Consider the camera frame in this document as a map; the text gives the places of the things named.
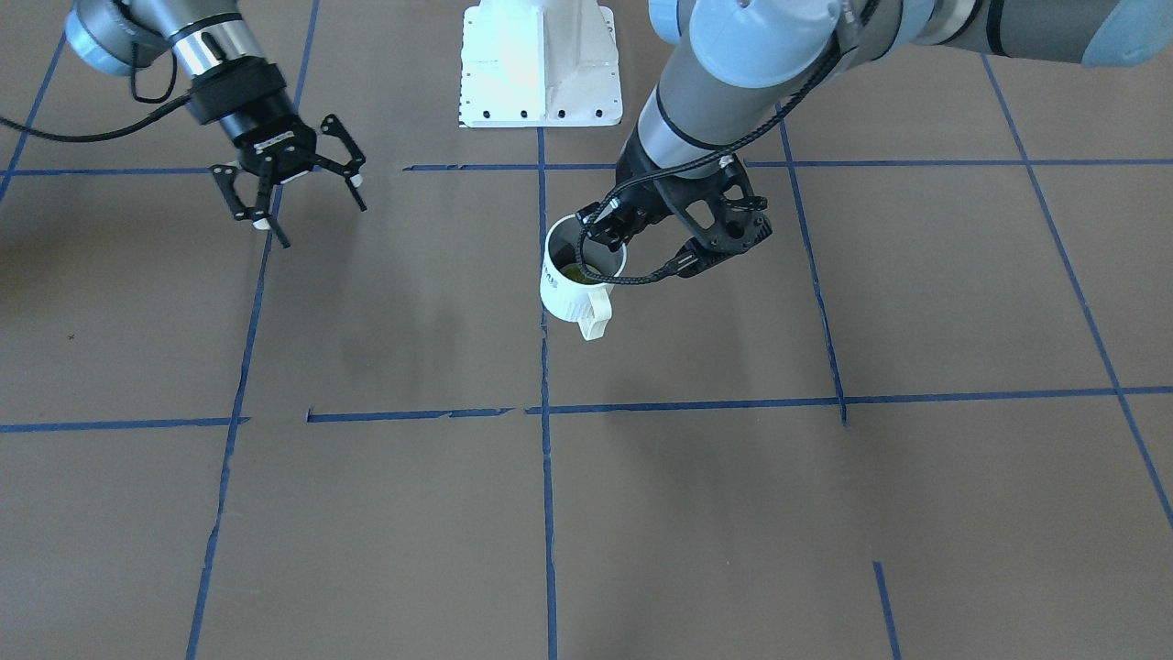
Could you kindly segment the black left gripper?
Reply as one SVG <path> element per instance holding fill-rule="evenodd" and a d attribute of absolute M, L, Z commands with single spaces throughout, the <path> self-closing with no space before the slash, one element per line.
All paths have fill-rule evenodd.
<path fill-rule="evenodd" d="M 616 163 L 616 184 L 636 179 L 656 166 L 642 156 L 621 156 Z M 683 200 L 684 179 L 679 176 L 632 185 L 624 189 L 616 200 L 594 202 L 576 212 L 579 233 L 576 237 L 578 256 L 586 254 L 586 241 L 601 244 L 611 252 L 628 243 L 647 226 L 658 225 L 674 217 Z"/>

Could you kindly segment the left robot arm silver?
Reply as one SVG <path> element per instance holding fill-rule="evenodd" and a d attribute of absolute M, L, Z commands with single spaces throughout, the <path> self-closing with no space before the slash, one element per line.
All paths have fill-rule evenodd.
<path fill-rule="evenodd" d="M 704 254 L 741 254 L 772 229 L 735 151 L 767 114 L 906 43 L 1131 67 L 1169 45 L 1168 1 L 651 1 L 674 47 L 616 164 L 586 243 L 617 250 L 674 217 Z"/>

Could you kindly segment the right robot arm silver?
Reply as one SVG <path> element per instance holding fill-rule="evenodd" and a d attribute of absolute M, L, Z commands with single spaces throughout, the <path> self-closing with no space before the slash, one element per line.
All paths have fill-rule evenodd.
<path fill-rule="evenodd" d="M 335 115 L 318 128 L 301 121 L 236 1 L 76 1 L 65 34 L 84 62 L 122 79 L 171 54 L 190 79 L 181 104 L 198 124 L 221 125 L 236 150 L 209 169 L 230 215 L 283 247 L 290 241 L 272 212 L 282 184 L 323 169 L 357 193 L 362 150 Z"/>

